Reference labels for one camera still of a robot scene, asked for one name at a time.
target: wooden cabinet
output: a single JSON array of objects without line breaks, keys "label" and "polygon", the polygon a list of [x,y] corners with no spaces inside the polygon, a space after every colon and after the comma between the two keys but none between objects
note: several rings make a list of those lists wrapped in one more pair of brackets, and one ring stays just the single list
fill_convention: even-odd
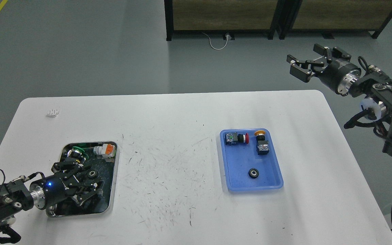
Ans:
[{"label": "wooden cabinet", "polygon": [[167,39],[183,32],[266,32],[273,38],[284,0],[164,0]]},{"label": "wooden cabinet", "polygon": [[392,18],[392,0],[286,0],[279,38],[291,31],[374,31]]}]

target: screw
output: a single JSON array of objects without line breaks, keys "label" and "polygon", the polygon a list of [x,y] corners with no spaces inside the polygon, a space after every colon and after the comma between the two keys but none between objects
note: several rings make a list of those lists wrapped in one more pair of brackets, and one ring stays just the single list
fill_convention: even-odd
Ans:
[{"label": "screw", "polygon": [[379,84],[373,85],[373,87],[375,87],[376,89],[384,89],[385,85],[379,83]]}]

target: small white object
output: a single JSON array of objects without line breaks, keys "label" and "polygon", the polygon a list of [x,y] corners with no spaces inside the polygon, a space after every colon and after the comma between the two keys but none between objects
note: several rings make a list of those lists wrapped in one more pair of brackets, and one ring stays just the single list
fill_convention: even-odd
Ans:
[{"label": "small white object", "polygon": [[105,157],[114,157],[116,155],[116,146],[112,144],[103,144],[102,146],[93,147],[93,153]]},{"label": "small white object", "polygon": [[57,110],[57,109],[51,109],[51,110],[48,112],[48,114],[47,114],[46,116],[49,116],[49,117],[56,117],[59,113],[60,113],[59,110]]}]

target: blue tray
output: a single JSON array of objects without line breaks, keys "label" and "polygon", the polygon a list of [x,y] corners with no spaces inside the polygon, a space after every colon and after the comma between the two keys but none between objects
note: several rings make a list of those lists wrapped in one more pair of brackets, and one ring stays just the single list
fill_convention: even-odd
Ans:
[{"label": "blue tray", "polygon": [[[269,153],[267,155],[258,155],[257,153],[257,138],[254,136],[257,130],[266,132],[266,140],[269,142]],[[226,145],[225,134],[227,132],[248,133],[249,144]],[[269,190],[279,189],[283,186],[282,175],[268,130],[222,130],[220,142],[222,145],[226,184],[230,191]],[[248,172],[251,168],[258,169],[260,172],[260,175],[255,179],[249,177]]]}]

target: electrical component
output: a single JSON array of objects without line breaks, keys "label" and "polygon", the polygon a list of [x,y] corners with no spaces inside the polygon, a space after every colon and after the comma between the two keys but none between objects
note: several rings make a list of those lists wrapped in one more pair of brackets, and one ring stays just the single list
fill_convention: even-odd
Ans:
[{"label": "electrical component", "polygon": [[103,144],[102,146],[93,147],[93,153],[101,155],[103,158],[114,157],[116,155],[116,146],[112,144]]},{"label": "electrical component", "polygon": [[269,153],[269,142],[266,141],[266,132],[258,130],[254,135],[257,137],[258,155],[267,155]]},{"label": "electrical component", "polygon": [[237,132],[227,132],[225,133],[225,144],[227,145],[235,145],[237,143],[246,143],[249,144],[249,135],[240,134]]}]

